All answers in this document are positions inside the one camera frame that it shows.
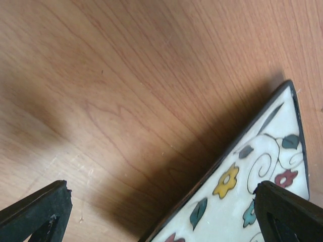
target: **wooden surface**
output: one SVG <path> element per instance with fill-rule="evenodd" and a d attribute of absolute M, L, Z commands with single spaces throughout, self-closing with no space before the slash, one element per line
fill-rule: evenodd
<path fill-rule="evenodd" d="M 65 241 L 137 241 L 282 75 L 323 206 L 322 1 L 0 5 L 0 208 L 66 179 Z"/>

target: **painted flower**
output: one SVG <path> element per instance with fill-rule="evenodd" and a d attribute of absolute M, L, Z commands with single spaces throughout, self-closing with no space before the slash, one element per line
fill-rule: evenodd
<path fill-rule="evenodd" d="M 165 240 L 165 242 L 185 242 L 185 239 L 183 239 L 183 238 L 179 238 L 179 239 L 175 240 L 175 235 L 176 235 L 176 233 L 173 233 L 171 236 L 169 236 Z"/>
<path fill-rule="evenodd" d="M 235 166 L 235 162 L 231 165 L 229 170 L 227 170 L 219 179 L 219 183 L 213 191 L 213 195 L 218 194 L 222 199 L 237 184 L 236 176 L 239 172 L 239 167 Z"/>
<path fill-rule="evenodd" d="M 292 172 L 291 170 L 285 170 L 284 173 L 279 174 L 275 177 L 275 184 L 286 188 L 293 184 L 294 178 L 297 176 L 298 171 Z"/>
<path fill-rule="evenodd" d="M 249 205 L 249 208 L 244 212 L 242 216 L 244 222 L 243 227 L 247 227 L 248 225 L 252 225 L 256 221 L 256 214 L 254 213 L 254 201 Z"/>

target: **yellow flower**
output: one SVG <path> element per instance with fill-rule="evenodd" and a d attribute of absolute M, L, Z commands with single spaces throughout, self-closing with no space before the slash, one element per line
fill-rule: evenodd
<path fill-rule="evenodd" d="M 227 170 L 219 179 L 219 183 L 213 191 L 213 195 L 218 194 L 222 199 L 237 184 L 236 176 L 239 172 L 239 167 L 235 166 L 235 162 L 231 165 L 229 170 Z"/>

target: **painted tile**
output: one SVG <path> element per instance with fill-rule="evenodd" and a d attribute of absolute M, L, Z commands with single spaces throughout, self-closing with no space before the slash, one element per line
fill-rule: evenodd
<path fill-rule="evenodd" d="M 304 136 L 291 81 L 220 162 L 147 241 L 264 241 L 253 202 L 253 191 L 263 180 L 309 199 Z"/>

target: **teal leaf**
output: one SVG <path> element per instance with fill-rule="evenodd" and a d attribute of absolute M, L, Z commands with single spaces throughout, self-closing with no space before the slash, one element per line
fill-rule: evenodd
<path fill-rule="evenodd" d="M 297 135 L 289 135 L 283 138 L 282 147 L 285 149 L 297 149 L 299 137 Z"/>
<path fill-rule="evenodd" d="M 195 229 L 195 227 L 197 226 L 198 222 L 200 221 L 200 219 L 202 218 L 205 210 L 206 210 L 206 206 L 207 206 L 207 198 L 203 198 L 201 201 L 199 201 L 191 216 L 190 216 L 190 222 L 193 226 L 193 231 Z"/>

